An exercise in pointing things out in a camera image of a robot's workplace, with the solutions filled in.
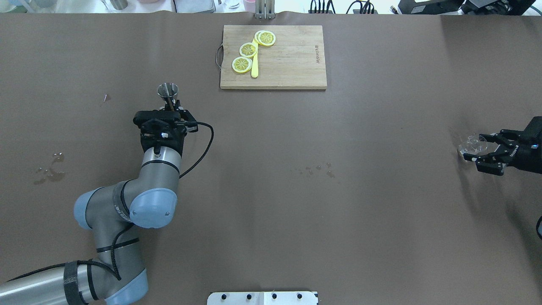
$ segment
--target silver metal tube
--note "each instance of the silver metal tube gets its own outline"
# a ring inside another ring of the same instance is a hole
[[[85,265],[77,268],[77,278],[83,299],[86,303],[92,301]],[[67,305],[64,295],[64,267],[0,284],[0,304]]]

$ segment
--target gray robotic arm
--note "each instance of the gray robotic arm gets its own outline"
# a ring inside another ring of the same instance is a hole
[[[93,231],[98,258],[50,266],[8,281],[0,285],[0,304],[82,305],[105,299],[108,305],[127,305],[146,294],[136,227],[169,224],[179,178],[201,161],[214,135],[210,125],[196,122],[180,107],[177,91],[175,84],[160,85],[164,108],[134,117],[145,152],[139,177],[85,193],[75,203],[75,219]],[[211,141],[196,164],[180,175],[184,136],[196,132],[198,124],[211,129]]]

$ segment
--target yellow knife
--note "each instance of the yellow knife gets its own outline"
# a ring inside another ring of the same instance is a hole
[[[257,78],[260,74],[260,71],[258,70],[258,42],[256,39],[252,39],[252,43],[256,45],[256,54],[254,54],[254,57],[252,57],[252,70],[250,70],[250,76],[253,78]]]

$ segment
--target metal jigger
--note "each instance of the metal jigger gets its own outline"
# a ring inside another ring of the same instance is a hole
[[[166,102],[166,106],[169,106],[170,110],[175,110],[173,105],[175,104],[177,93],[179,93],[177,85],[172,82],[165,82],[158,86],[157,93]]]

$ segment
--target blue joint cap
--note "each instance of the blue joint cap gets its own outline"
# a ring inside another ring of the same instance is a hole
[[[85,230],[92,230],[92,228],[87,223],[87,205],[92,195],[94,195],[94,193],[100,188],[101,187],[82,194],[81,196],[79,196],[79,198],[77,198],[77,200],[75,201],[75,205],[73,206],[73,217],[75,217],[75,220],[77,220],[79,226],[81,226]]]
[[[142,228],[161,228],[173,219],[177,194],[168,188],[152,188],[137,195],[130,206],[130,220]]]
[[[131,280],[126,286],[105,299],[107,305],[128,305],[141,300],[149,290],[147,269]]]

